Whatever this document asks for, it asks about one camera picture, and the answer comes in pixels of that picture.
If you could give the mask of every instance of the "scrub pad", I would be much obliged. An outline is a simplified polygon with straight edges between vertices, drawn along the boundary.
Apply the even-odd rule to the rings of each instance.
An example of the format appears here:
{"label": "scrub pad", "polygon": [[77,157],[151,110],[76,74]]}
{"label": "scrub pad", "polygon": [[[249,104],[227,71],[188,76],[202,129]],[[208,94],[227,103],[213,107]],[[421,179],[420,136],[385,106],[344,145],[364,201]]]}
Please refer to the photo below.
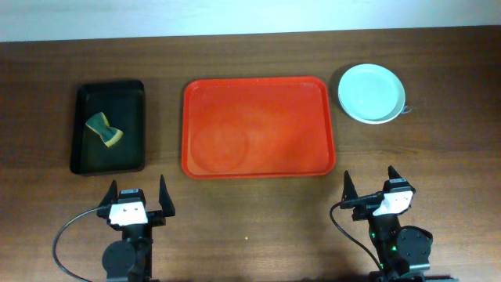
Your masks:
{"label": "scrub pad", "polygon": [[107,147],[113,146],[124,135],[120,129],[110,127],[110,123],[108,123],[103,113],[94,114],[85,122],[85,125],[93,132],[99,134]]}

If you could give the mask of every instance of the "wood grain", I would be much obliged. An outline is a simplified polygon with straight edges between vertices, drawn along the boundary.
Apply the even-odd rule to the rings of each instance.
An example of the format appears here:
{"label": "wood grain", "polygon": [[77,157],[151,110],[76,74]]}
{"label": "wood grain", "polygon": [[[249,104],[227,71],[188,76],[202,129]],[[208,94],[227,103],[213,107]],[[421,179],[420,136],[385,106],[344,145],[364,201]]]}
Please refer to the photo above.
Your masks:
{"label": "wood grain", "polygon": [[[0,277],[70,281],[51,256],[57,230],[96,206],[113,179],[159,208],[164,174],[177,215],[153,231],[162,281],[285,281],[365,275],[369,257],[328,211],[348,169],[359,194],[394,165],[416,187],[402,224],[435,237],[429,274],[501,277],[501,28],[461,27],[0,44]],[[364,125],[337,105],[339,77],[377,63],[402,80],[411,114]],[[197,78],[310,74],[329,84],[337,164],[324,177],[195,181],[180,165],[182,91]],[[75,89],[138,78],[146,88],[146,167],[81,177],[69,169]],[[370,244],[366,222],[342,226]],[[104,280],[120,234],[96,217],[69,228],[61,260]]]}

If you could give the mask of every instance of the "sponge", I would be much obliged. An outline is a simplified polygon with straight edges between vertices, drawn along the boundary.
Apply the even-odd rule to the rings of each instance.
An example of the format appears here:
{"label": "sponge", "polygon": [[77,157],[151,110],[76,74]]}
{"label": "sponge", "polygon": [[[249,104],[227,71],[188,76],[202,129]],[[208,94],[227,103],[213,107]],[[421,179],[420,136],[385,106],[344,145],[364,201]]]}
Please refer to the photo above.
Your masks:
{"label": "sponge", "polygon": [[120,129],[110,127],[110,123],[108,123],[103,113],[94,114],[85,122],[85,125],[93,132],[99,134],[101,140],[108,148],[118,142],[122,135],[124,135]]}

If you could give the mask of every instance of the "red tray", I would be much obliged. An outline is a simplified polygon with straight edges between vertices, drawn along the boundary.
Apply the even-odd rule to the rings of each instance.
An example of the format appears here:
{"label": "red tray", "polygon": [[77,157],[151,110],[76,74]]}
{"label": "red tray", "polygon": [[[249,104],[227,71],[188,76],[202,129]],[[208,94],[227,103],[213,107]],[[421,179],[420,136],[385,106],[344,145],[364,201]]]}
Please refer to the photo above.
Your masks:
{"label": "red tray", "polygon": [[325,175],[336,156],[314,77],[204,79],[185,90],[182,169],[194,179]]}

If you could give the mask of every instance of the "white bowl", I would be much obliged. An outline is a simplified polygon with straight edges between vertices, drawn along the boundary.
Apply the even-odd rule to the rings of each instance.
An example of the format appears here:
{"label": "white bowl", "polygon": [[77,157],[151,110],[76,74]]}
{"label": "white bowl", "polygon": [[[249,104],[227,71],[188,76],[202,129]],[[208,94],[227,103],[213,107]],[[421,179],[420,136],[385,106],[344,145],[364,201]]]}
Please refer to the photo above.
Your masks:
{"label": "white bowl", "polygon": [[337,96],[346,114],[371,125],[391,121],[405,106],[405,90],[397,76],[371,63],[346,71]]}

